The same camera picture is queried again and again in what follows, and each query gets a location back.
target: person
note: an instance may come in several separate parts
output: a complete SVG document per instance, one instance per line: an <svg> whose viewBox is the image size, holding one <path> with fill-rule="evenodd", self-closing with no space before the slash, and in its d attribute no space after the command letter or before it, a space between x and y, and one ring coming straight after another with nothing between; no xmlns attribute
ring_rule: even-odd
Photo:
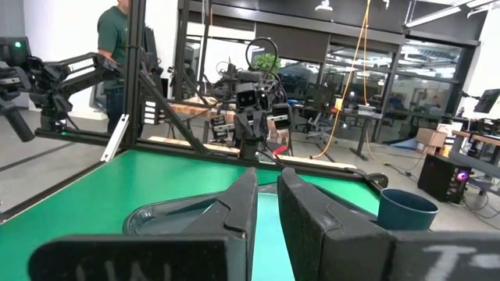
<svg viewBox="0 0 500 281"><path fill-rule="evenodd" d="M104 11L99 17L97 24L98 53L124 66L127 53L130 0L117 1L117 5ZM106 114L109 119L108 133L113 133L123 114L124 87L123 79L104 82ZM137 135L140 137L141 133L142 125L138 124Z"/></svg>

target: green tabletop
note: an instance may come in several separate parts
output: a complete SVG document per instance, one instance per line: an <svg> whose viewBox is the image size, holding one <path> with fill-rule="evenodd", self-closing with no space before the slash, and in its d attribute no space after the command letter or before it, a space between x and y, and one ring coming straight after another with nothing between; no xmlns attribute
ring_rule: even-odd
<svg viewBox="0 0 500 281"><path fill-rule="evenodd" d="M128 151L0 225L0 280L29 280L27 261L44 242L70 234L121 233L123 220L134 209L157 201L225 190L244 171L245 167L235 165ZM259 184L276 182L278 175L279 172L260 169ZM363 183L315 176L302 178L377 213L378 197ZM276 195L259 195L258 212L254 261L268 262L254 262L253 276L254 280L269 280L264 275L269 270L266 267L280 263L273 253L286 255L284 242L275 245L278 250L263 246L283 241ZM281 263L287 268L286 276L278 279L293 279L288 259Z"/></svg>

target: concrete floor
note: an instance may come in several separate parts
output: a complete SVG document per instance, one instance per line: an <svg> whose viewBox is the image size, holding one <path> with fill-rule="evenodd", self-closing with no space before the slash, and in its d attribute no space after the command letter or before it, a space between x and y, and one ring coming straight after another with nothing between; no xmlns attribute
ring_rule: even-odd
<svg viewBox="0 0 500 281"><path fill-rule="evenodd" d="M34 129L39 124L38 113L23 111L22 115L31 128ZM82 130L105 131L106 121L75 119L75 122ZM195 119L191 123L193 132L197 137L202 136L202 124L202 119ZM165 125L146 126L143 137L166 137L167 130ZM339 133L339 136L341 134L349 134L347 130L357 129L346 129L346 131ZM96 163L104 151L103 147L73 144L35 160L2 170L2 167L10 163L18 162L21 159L40 154L50 149L59 148L67 143L59 140L36 138L29 143L23 144L18 140L2 116L0 116L0 132L2 132L0 134L0 155L2 156L0 158L0 199L3 201L3 204L0 205L0 212L19 204L21 201ZM316 144L324 147L324 144L318 140L306 140L303 133L294 133L292 140L295 156L298 157L308 158L310 155L320 153L321 150ZM384 173L389 177L389 187L407 190L433 201L440 208L440 212L434 220L431 227L432 230L491 231L495 230L493 226L500 227L500 216L493 219L486 219L487 222L493 225L489 226L481 222L473 213L467 211L461 205L443 204L434 200L431 196L420 190L414 181L381 163L389 162L393 165L409 169L418 162L415 169L412 170L412 173L418 178L422 169L423 158L414 151L371 144L370 149L379 160L376 161L372 159L365 145L363 153L370 158L370 161L365 162L349 151L349 148L355 148L356 145L356 141L339 139L338 144L332 144L328 148L327 154L336 162L356 165L367 173ZM329 161L326 155L321 156L319 159ZM470 188L466 193L466 200L472 208L482 206L486 200L485 196L479 196L477 193L477 190L473 188ZM500 197L489 194L488 199L488 207L480 211L480 214L485 216L494 215L497 213L494 209L500 209Z"/></svg>

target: blue bowl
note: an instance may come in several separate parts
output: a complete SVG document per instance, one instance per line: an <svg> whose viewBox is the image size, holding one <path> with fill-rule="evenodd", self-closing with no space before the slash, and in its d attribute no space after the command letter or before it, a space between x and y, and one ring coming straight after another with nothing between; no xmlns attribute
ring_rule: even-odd
<svg viewBox="0 0 500 281"><path fill-rule="evenodd" d="M403 190L380 192L377 224L387 230L429 230L439 208L416 194Z"/></svg>

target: green shirt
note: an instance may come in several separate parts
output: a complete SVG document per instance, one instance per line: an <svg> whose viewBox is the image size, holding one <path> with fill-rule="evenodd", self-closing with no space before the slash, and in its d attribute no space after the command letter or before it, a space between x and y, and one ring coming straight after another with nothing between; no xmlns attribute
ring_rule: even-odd
<svg viewBox="0 0 500 281"><path fill-rule="evenodd" d="M99 34L98 49L112 53L112 59L121 64L125 64L126 46L128 39L128 16L113 6L105 11L97 23ZM123 82L119 80L106 81L105 89L123 87Z"/></svg>

